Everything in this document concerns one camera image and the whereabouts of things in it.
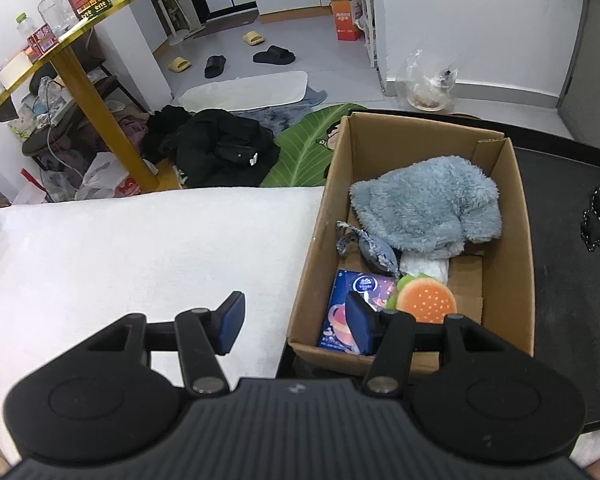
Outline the brown cardboard box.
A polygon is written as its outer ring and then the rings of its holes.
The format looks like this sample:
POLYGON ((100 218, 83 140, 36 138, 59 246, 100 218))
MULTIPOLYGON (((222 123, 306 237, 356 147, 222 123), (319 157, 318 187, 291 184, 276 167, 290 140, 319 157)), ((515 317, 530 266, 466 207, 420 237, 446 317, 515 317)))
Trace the brown cardboard box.
POLYGON ((371 112, 340 122, 288 341, 303 361, 361 375, 370 358, 318 343, 337 273, 364 269, 357 250, 337 246, 341 221, 379 236, 404 258, 449 263, 460 313, 518 349, 533 350, 527 203, 504 134, 371 112))

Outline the blue denim fish toy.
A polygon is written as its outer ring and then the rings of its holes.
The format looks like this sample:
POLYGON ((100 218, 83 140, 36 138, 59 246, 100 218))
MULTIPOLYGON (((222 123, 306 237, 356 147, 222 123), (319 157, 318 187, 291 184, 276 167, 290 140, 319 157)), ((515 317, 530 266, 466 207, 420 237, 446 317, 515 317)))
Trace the blue denim fish toy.
POLYGON ((393 278, 400 276, 396 253, 381 237, 340 220, 336 222, 335 229, 339 233, 336 251, 341 257, 347 253, 349 246, 355 243, 362 260, 372 272, 393 278))

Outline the blue tissue packet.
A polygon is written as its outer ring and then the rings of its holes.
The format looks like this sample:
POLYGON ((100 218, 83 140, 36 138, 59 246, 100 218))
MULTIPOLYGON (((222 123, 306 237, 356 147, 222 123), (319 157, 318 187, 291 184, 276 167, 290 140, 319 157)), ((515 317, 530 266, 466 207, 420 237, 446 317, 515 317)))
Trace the blue tissue packet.
POLYGON ((370 310, 380 312, 387 307, 395 289, 394 278, 339 269, 332 283, 317 347, 354 356, 370 356, 374 345, 373 330, 361 301, 370 310))

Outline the yellow slipper near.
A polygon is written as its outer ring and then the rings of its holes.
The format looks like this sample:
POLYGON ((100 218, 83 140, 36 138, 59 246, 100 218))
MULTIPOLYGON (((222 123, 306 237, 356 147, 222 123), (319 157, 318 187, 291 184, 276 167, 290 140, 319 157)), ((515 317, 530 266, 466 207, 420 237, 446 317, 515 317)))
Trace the yellow slipper near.
POLYGON ((174 58, 174 60, 168 65, 168 69, 177 74, 184 72, 184 70, 187 70, 189 67, 189 60, 186 60, 186 58, 181 58, 180 56, 174 58))

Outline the clear plastic jar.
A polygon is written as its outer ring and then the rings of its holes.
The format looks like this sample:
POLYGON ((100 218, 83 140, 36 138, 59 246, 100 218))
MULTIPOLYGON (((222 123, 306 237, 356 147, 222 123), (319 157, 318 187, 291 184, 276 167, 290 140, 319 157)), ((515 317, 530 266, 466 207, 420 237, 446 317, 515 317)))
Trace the clear plastic jar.
POLYGON ((62 36, 79 23, 69 0, 41 0, 38 13, 56 37, 62 36))

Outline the blue-grey fuzzy rug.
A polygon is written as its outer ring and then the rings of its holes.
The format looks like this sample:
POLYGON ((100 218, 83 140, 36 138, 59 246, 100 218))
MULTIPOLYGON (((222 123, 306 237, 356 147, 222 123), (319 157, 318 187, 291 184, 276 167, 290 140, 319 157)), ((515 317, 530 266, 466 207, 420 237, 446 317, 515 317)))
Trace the blue-grey fuzzy rug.
POLYGON ((328 93, 325 90, 315 91, 311 87, 306 87, 306 93, 301 101, 234 112, 234 115, 255 120, 262 127, 271 130, 273 136, 278 136, 287 128, 298 124, 304 116, 312 112, 314 106, 323 103, 327 97, 328 93))

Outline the pile of black clothes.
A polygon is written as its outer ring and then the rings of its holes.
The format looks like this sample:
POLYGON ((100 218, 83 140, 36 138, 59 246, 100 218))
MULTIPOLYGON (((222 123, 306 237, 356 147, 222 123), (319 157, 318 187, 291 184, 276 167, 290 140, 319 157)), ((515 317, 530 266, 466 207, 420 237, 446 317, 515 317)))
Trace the pile of black clothes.
POLYGON ((257 188, 279 158, 271 129, 219 108, 168 105, 146 128, 140 154, 153 164, 170 160, 186 188, 257 188))

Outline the yellow slipper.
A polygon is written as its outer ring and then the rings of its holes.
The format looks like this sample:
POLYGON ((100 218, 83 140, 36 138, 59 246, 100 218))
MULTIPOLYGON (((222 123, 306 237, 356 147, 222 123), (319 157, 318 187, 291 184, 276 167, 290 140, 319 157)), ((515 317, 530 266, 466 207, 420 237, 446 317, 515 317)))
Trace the yellow slipper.
POLYGON ((181 58, 180 56, 174 58, 174 60, 168 65, 168 69, 177 74, 184 72, 184 70, 187 70, 189 67, 189 60, 186 60, 186 58, 181 58))
POLYGON ((247 32, 244 36, 242 36, 242 40, 244 40, 244 43, 248 44, 250 47, 258 46, 259 44, 263 44, 265 42, 264 37, 254 30, 247 32))

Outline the black tray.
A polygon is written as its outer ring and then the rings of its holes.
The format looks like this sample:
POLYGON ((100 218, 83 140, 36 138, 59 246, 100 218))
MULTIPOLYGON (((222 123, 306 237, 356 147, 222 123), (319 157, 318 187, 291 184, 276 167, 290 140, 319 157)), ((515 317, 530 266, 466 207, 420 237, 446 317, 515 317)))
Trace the black tray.
POLYGON ((503 233, 452 262, 460 312, 571 379, 585 398, 588 430, 600 429, 600 248, 588 249, 581 235, 600 186, 600 149, 484 119, 388 110, 349 114, 339 136, 289 323, 294 352, 334 372, 368 370, 369 359, 317 344, 337 271, 362 266, 336 249, 336 222, 352 218, 350 185, 462 156, 498 185, 503 233))

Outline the white floor mat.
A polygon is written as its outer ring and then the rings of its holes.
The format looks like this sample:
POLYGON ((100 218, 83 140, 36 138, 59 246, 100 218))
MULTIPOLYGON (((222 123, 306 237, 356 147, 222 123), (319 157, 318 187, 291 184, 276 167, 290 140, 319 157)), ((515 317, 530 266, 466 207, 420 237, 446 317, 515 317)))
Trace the white floor mat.
POLYGON ((209 82, 188 89, 178 102, 191 113, 207 108, 242 112, 300 102, 306 94, 307 85, 308 74, 303 70, 292 70, 209 82))

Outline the round yellow table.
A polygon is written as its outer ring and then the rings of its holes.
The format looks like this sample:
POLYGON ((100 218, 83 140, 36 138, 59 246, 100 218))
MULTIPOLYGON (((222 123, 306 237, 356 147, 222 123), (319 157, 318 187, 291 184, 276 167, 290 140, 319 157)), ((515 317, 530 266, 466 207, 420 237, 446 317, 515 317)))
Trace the round yellow table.
POLYGON ((62 79, 65 86, 78 104, 78 107, 91 122, 102 140, 105 141, 119 162, 129 171, 143 192, 155 191, 159 186, 156 175, 142 161, 142 158, 106 107, 94 84, 88 79, 78 58, 71 50, 71 45, 89 30, 110 15, 125 8, 135 0, 116 0, 112 7, 94 18, 84 18, 62 35, 50 50, 42 55, 31 67, 23 72, 15 82, 6 87, 0 94, 0 122, 13 120, 17 114, 12 110, 12 94, 40 67, 50 63, 62 79))

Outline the yellow slipper far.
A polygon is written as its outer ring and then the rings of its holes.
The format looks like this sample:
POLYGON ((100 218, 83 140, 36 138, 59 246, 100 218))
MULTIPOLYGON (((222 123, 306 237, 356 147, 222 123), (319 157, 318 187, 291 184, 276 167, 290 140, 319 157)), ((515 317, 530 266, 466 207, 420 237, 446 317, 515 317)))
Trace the yellow slipper far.
POLYGON ((248 44, 250 47, 258 46, 259 44, 263 44, 265 42, 264 37, 254 30, 247 32, 244 36, 242 36, 242 40, 244 40, 244 43, 248 44))

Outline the black slipper right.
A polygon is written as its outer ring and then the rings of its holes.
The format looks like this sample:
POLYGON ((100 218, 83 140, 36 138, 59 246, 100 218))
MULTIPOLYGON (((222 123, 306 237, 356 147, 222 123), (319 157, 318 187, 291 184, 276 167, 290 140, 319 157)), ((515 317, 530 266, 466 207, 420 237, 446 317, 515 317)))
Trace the black slipper right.
POLYGON ((268 50, 257 52, 252 57, 257 64, 285 66, 296 60, 294 52, 277 46, 269 46, 268 50))

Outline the orange cardboard box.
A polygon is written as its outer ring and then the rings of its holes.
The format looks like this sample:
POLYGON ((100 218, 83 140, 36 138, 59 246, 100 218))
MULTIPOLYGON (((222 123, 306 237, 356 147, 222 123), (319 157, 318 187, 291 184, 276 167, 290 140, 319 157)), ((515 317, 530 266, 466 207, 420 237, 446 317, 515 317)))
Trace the orange cardboard box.
POLYGON ((361 37, 361 29, 355 24, 358 11, 354 0, 330 0, 334 17, 336 36, 339 41, 356 41, 361 37))

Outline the green leaf cartoon rug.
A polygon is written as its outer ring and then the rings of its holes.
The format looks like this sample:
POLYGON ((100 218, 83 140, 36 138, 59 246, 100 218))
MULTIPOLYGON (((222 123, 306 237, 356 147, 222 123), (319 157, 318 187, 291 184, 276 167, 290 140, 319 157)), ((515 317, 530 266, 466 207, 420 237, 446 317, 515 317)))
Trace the green leaf cartoon rug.
POLYGON ((362 105, 344 103, 321 108, 304 116, 276 139, 278 161, 260 184, 261 188, 314 188, 326 182, 338 141, 341 118, 362 105))

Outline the white plastic bag on floor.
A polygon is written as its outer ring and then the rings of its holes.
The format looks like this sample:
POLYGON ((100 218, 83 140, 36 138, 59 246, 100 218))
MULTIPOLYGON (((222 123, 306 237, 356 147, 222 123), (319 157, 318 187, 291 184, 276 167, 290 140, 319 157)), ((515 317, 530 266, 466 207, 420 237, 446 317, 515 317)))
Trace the white plastic bag on floor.
POLYGON ((119 159, 110 152, 96 155, 84 174, 75 200, 101 200, 140 194, 140 185, 131 177, 119 159))

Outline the black slipper left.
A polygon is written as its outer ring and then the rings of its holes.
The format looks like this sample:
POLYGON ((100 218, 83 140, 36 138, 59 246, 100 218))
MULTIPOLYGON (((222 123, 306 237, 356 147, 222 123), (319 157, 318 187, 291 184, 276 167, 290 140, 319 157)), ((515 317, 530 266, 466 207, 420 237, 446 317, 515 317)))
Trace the black slipper left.
POLYGON ((204 76, 207 79, 219 77, 224 72, 226 57, 224 55, 211 55, 204 66, 204 76))

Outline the black slipper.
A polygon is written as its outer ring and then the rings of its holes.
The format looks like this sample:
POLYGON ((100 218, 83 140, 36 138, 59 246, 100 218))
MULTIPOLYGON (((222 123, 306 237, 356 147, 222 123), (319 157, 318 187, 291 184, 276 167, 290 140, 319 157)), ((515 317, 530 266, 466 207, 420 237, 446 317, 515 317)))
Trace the black slipper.
POLYGON ((285 66, 296 60, 294 52, 277 46, 269 46, 268 50, 257 52, 252 57, 257 64, 285 66))
POLYGON ((207 79, 219 77, 224 72, 226 57, 224 55, 211 55, 204 66, 204 76, 207 79))

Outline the white tissue pack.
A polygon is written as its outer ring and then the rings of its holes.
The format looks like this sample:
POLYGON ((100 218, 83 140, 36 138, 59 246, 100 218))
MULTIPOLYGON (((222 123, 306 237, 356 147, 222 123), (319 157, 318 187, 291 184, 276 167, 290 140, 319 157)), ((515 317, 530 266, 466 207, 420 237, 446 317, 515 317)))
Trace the white tissue pack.
POLYGON ((399 269, 403 275, 427 275, 443 284, 448 282, 449 266, 449 259, 431 259, 409 255, 406 252, 401 255, 399 262, 399 269))

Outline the small pink box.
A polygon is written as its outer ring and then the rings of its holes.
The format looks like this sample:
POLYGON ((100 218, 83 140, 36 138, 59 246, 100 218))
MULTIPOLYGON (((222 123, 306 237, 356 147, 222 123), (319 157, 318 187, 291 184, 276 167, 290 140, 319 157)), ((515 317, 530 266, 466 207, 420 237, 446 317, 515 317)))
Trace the small pink box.
POLYGON ((43 55, 46 55, 48 51, 59 44, 49 24, 43 24, 37 29, 32 29, 28 33, 27 40, 38 58, 42 58, 43 55))

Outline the fluffy blue-grey plush cloth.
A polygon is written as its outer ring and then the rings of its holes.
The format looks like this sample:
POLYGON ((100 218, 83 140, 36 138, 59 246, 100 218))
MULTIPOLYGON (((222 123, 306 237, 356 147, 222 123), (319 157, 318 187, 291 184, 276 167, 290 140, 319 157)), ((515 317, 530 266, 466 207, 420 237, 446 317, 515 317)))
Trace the fluffy blue-grey plush cloth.
POLYGON ((449 259, 502 234, 495 182, 460 156, 440 156, 351 185, 362 228, 413 256, 449 259))

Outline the clear plastic bag with bowl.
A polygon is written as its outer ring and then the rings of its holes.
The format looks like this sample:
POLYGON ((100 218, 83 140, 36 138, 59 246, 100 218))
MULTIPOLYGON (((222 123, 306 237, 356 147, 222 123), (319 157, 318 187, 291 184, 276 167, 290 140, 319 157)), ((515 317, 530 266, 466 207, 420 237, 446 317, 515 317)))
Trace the clear plastic bag with bowl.
POLYGON ((457 73, 457 62, 415 49, 396 73, 396 95, 421 112, 447 112, 453 107, 457 73))

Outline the hamburger toy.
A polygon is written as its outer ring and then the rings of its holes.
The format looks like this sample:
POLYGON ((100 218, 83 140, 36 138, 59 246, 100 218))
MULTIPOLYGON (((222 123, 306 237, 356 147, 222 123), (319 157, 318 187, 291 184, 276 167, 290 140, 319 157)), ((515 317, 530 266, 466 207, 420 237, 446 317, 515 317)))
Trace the hamburger toy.
POLYGON ((417 322, 429 324, 441 324, 447 315, 457 314, 449 287, 426 274, 400 278, 386 308, 406 312, 417 322))

